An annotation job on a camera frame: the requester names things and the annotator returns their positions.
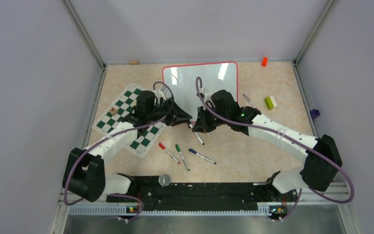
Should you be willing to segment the black whiteboard marker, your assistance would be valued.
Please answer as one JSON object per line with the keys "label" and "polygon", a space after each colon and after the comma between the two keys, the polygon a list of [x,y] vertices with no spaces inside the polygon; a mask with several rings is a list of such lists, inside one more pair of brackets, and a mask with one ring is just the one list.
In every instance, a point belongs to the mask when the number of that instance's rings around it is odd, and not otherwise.
{"label": "black whiteboard marker", "polygon": [[195,136],[197,137],[197,139],[199,140],[199,142],[202,144],[202,145],[205,145],[203,139],[199,136],[199,134],[195,131],[193,131],[193,125],[190,123],[189,124],[189,128],[192,130],[192,132],[195,134]]}

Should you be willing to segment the pink framed whiteboard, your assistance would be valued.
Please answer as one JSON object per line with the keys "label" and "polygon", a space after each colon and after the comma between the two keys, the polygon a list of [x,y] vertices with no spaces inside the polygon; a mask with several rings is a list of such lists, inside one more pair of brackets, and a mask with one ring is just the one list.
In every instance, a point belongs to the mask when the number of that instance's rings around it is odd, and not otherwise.
{"label": "pink framed whiteboard", "polygon": [[203,90],[227,90],[234,100],[238,99],[238,64],[234,61],[166,66],[162,77],[175,94],[177,105],[190,114],[197,113],[201,106],[196,95],[197,77],[202,79]]}

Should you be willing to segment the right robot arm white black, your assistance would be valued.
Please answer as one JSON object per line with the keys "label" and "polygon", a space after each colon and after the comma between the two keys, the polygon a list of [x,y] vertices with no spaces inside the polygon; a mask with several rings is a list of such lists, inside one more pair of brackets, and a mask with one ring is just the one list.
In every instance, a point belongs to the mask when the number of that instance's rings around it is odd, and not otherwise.
{"label": "right robot arm white black", "polygon": [[250,106],[240,107],[226,90],[211,95],[197,93],[202,106],[193,130],[201,133],[227,125],[233,131],[265,140],[294,156],[301,166],[278,172],[267,181],[266,195],[279,201],[291,190],[310,188],[324,192],[342,166],[334,139],[315,137],[285,127]]}

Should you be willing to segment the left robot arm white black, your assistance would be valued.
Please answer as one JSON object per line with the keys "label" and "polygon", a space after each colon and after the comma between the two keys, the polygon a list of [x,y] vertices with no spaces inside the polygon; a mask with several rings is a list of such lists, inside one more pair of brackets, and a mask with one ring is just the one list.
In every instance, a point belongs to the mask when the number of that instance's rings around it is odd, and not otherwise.
{"label": "left robot arm white black", "polygon": [[118,194],[127,202],[134,200],[137,189],[131,185],[130,178],[118,174],[106,176],[106,163],[150,126],[157,123],[176,126],[191,119],[173,97],[165,98],[160,91],[142,91],[131,111],[111,132],[87,148],[71,150],[62,187],[90,202],[110,194]]}

